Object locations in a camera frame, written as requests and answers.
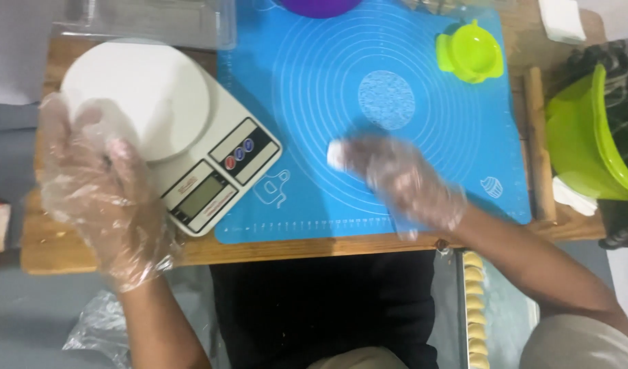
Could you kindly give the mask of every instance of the purple bowl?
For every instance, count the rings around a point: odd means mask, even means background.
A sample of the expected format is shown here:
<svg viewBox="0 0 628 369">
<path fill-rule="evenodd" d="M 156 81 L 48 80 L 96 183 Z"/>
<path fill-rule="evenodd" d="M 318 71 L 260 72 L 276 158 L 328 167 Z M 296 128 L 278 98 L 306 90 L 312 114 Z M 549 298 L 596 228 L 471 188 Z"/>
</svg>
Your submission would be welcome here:
<svg viewBox="0 0 628 369">
<path fill-rule="evenodd" d="M 332 18 L 356 7 L 362 0 L 282 0 L 282 5 L 309 18 Z"/>
</svg>

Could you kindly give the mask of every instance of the red button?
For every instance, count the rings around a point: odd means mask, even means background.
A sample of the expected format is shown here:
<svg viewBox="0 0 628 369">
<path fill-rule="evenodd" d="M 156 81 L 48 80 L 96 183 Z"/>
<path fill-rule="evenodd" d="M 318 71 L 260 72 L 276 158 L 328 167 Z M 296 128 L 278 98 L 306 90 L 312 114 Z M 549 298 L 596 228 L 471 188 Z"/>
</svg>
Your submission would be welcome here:
<svg viewBox="0 0 628 369">
<path fill-rule="evenodd" d="M 234 156 L 229 155 L 225 158 L 225 169 L 232 170 L 234 167 L 236 167 L 236 159 L 234 159 Z"/>
</svg>

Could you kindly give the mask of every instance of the lime green bowl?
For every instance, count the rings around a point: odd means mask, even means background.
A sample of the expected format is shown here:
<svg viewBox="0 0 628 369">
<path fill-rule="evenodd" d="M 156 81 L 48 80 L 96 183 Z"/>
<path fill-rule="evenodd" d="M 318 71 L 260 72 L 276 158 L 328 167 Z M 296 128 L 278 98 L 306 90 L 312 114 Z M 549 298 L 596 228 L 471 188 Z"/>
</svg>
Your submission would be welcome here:
<svg viewBox="0 0 628 369">
<path fill-rule="evenodd" d="M 588 197 L 628 200 L 628 167 L 605 110 L 603 65 L 552 98 L 546 108 L 551 164 L 567 186 Z"/>
<path fill-rule="evenodd" d="M 450 36 L 439 35 L 436 48 L 439 69 L 452 71 L 462 81 L 481 83 L 503 75 L 501 47 L 475 19 Z"/>
</svg>

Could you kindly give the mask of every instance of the hand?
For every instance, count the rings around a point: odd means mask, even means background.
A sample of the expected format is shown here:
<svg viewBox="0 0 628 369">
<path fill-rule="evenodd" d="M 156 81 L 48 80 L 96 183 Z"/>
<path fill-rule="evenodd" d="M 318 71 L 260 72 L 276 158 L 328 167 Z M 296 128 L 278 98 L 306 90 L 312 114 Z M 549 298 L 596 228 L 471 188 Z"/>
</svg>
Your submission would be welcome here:
<svg viewBox="0 0 628 369">
<path fill-rule="evenodd" d="M 145 162 L 126 140 L 95 135 L 102 120 L 89 105 L 71 124 L 60 94 L 43 101 L 42 204 L 79 231 L 114 288 L 128 291 L 170 269 L 180 248 Z"/>
<path fill-rule="evenodd" d="M 356 172 L 409 220 L 437 229 L 452 231 L 467 208 L 464 191 L 450 188 L 408 142 L 377 136 L 334 141 L 328 164 Z"/>
</svg>

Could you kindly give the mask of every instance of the blue button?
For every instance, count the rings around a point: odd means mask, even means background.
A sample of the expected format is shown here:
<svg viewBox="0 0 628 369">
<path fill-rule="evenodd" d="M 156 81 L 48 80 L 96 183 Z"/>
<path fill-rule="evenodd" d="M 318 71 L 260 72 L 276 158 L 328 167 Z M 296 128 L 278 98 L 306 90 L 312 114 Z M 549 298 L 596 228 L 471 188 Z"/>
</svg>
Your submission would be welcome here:
<svg viewBox="0 0 628 369">
<path fill-rule="evenodd" d="M 255 148 L 255 143 L 252 141 L 252 138 L 246 138 L 243 142 L 243 148 L 245 152 L 251 152 L 252 149 Z"/>
<path fill-rule="evenodd" d="M 234 150 L 234 157 L 240 162 L 245 157 L 245 151 L 241 147 Z"/>
</svg>

